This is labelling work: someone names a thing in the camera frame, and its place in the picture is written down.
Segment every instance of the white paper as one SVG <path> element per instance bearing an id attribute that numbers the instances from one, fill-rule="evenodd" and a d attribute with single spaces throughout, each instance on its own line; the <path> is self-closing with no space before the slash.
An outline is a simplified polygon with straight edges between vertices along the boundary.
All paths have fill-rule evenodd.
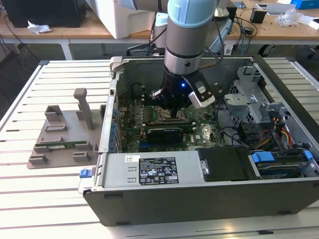
<path id="1" fill-rule="evenodd" d="M 277 2 L 281 4 L 290 4 L 291 0 L 278 0 Z"/>
<path id="2" fill-rule="evenodd" d="M 28 21 L 28 29 L 29 31 L 35 33 L 35 34 L 40 34 L 42 32 L 48 32 L 51 31 L 50 27 L 48 25 L 36 25 Z"/>
<path id="3" fill-rule="evenodd" d="M 312 20 L 314 20 L 314 17 L 303 15 L 297 20 L 297 22 L 308 25 Z"/>

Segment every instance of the blue box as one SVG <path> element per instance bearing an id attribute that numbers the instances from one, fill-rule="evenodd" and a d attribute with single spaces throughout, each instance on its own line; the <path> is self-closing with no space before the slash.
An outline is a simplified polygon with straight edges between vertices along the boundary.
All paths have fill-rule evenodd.
<path id="1" fill-rule="evenodd" d="M 291 4 L 297 4 L 297 9 L 319 8 L 319 0 L 292 0 Z"/>

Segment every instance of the regulatory label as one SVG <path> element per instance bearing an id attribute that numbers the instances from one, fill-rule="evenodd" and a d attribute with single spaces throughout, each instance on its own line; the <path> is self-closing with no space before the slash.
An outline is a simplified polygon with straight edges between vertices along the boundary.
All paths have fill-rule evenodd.
<path id="1" fill-rule="evenodd" d="M 140 184 L 178 183 L 178 172 L 175 157 L 140 158 Z"/>
<path id="2" fill-rule="evenodd" d="M 125 155 L 125 162 L 130 163 L 130 162 L 138 162 L 140 159 L 139 155 Z"/>

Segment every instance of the green circuit board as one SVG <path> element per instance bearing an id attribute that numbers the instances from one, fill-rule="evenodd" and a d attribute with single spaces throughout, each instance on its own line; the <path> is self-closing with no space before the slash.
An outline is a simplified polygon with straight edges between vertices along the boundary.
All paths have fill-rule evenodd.
<path id="1" fill-rule="evenodd" d="M 223 135 L 216 127 L 215 109 L 210 106 L 195 109 L 193 106 L 177 112 L 159 106 L 146 106 L 141 100 L 133 100 L 120 109 L 124 152 L 157 152 L 196 150 L 199 147 L 225 146 Z M 147 132 L 150 129 L 180 128 L 182 142 L 172 145 L 150 144 Z"/>

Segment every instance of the computer case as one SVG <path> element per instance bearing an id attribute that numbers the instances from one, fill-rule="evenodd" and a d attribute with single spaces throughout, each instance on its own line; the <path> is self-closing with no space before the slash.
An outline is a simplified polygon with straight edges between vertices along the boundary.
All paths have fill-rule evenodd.
<path id="1" fill-rule="evenodd" d="M 80 27 L 85 0 L 2 0 L 14 27 L 37 25 Z"/>

